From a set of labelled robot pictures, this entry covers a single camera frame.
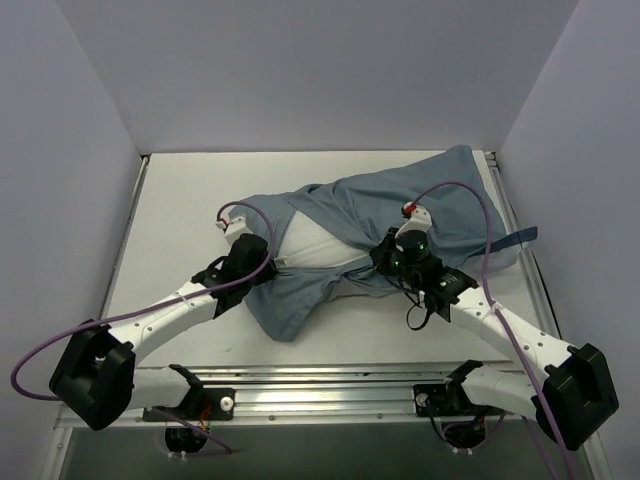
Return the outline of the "white pillow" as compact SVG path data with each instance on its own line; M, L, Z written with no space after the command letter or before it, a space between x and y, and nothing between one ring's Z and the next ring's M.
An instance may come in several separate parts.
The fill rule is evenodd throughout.
M361 260L369 260L367 251L351 247L297 211L286 230L275 264L279 268L335 269ZM373 296L383 297L396 293L388 281L382 286L370 287L355 280L340 278L328 288L324 300L339 297Z

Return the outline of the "blue plaid pillowcase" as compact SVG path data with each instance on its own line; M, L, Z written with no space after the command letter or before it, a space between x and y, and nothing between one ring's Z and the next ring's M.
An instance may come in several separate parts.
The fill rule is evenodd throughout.
M507 231L466 145L403 167L250 196L232 214L244 216L256 235L275 240L279 270L274 280L253 288L245 298L262 330L274 341L291 342L324 301L339 295L391 294L369 253L389 228L402 225L401 208L412 200L418 200L433 220L428 231L431 251L445 265L473 277L480 275L486 249L491 251L490 270L502 270L538 237L535 227ZM303 254L282 252L285 239L295 234L294 219L301 216L361 251L361 256L353 260L329 256L327 265L321 266L314 247Z

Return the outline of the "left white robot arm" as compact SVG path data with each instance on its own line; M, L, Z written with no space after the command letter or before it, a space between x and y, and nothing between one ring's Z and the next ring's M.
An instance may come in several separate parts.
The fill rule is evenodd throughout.
M209 399L203 382L182 365L142 369L141 361L187 330L235 308L253 287L276 274L267 241L241 234L227 255L142 314L104 325L84 322L52 374L50 391L93 430L141 408L197 418L219 404Z

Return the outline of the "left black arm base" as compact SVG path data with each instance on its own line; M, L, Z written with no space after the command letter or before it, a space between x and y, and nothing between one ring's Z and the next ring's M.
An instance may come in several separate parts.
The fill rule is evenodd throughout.
M233 449L212 433L213 422L234 418L236 390L231 387L202 387L188 394L177 407L151 407L143 411L145 422L176 423L166 426L164 446L182 457L231 455Z

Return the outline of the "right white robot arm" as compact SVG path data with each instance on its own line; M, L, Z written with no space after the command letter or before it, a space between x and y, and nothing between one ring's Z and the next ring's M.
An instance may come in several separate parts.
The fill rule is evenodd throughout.
M520 365L509 374L468 360L447 377L444 400L455 412L488 406L534 420L545 434L576 451L619 408L604 353L548 335L492 301L466 273L431 253L420 230L392 228L370 253L375 270L418 296L429 314L462 328Z

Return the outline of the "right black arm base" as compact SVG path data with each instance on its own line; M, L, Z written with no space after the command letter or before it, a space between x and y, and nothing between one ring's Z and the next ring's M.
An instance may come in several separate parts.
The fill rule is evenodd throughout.
M415 384L412 394L415 415L427 418L437 438L455 453L471 455L488 442L505 417L496 407L457 399L444 383Z

